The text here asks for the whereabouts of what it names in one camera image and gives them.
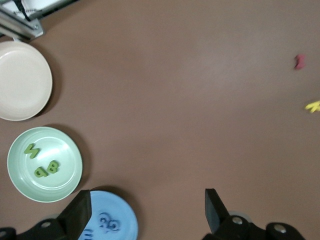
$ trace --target white plate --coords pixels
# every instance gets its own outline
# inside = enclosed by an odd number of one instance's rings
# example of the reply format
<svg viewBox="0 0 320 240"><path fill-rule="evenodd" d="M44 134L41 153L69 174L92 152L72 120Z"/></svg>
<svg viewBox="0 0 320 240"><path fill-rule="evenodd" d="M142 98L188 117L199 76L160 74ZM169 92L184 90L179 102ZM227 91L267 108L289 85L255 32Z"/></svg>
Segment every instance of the white plate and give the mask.
<svg viewBox="0 0 320 240"><path fill-rule="evenodd" d="M51 71L37 49L17 41L0 43L0 118L33 117L47 104L51 91Z"/></svg>

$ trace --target screw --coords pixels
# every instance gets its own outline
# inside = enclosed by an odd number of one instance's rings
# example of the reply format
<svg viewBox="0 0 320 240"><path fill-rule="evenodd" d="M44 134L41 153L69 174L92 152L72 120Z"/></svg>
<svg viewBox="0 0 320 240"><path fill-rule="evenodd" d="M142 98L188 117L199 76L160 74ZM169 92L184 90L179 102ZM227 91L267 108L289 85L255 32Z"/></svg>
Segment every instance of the screw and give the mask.
<svg viewBox="0 0 320 240"><path fill-rule="evenodd" d="M49 227L50 225L51 225L51 222L45 221L44 223L41 224L41 227L42 227L42 228L47 228L47 227Z"/></svg>
<svg viewBox="0 0 320 240"><path fill-rule="evenodd" d="M242 219L238 216L233 217L232 222L234 222L235 224L239 224L239 225L241 225L243 223Z"/></svg>
<svg viewBox="0 0 320 240"><path fill-rule="evenodd" d="M282 234L285 234L287 232L286 228L280 224L274 225L274 229Z"/></svg>

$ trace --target metal bracket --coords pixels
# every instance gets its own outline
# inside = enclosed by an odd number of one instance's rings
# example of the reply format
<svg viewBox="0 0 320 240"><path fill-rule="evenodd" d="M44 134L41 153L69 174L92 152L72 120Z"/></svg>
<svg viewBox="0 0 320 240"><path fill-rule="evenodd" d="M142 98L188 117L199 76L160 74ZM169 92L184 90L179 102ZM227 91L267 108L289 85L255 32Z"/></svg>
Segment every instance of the metal bracket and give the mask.
<svg viewBox="0 0 320 240"><path fill-rule="evenodd" d="M0 5L0 33L28 42L42 36L45 31L38 19L27 21Z"/></svg>

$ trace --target brown table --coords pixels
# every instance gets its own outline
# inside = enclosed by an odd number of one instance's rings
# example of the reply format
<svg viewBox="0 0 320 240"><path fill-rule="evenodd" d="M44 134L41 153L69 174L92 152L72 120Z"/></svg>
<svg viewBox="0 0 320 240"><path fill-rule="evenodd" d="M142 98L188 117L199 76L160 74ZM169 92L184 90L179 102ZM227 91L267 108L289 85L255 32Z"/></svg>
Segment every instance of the brown table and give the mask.
<svg viewBox="0 0 320 240"><path fill-rule="evenodd" d="M0 119L0 226L20 233L108 186L134 208L140 240L199 240L216 188L259 227L318 239L320 113L304 106L320 99L319 12L318 0L82 0L43 19L30 44L54 89L37 117ZM39 126L83 157L77 191L55 203L24 197L7 172L12 142Z"/></svg>

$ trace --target blue plate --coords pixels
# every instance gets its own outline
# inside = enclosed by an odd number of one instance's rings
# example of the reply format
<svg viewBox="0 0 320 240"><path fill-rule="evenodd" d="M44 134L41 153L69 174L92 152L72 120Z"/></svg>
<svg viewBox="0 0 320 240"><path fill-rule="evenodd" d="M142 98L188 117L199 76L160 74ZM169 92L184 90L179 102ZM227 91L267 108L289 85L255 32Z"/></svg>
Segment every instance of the blue plate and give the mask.
<svg viewBox="0 0 320 240"><path fill-rule="evenodd" d="M78 240L137 240L138 221L129 204L107 191L91 191L92 215Z"/></svg>

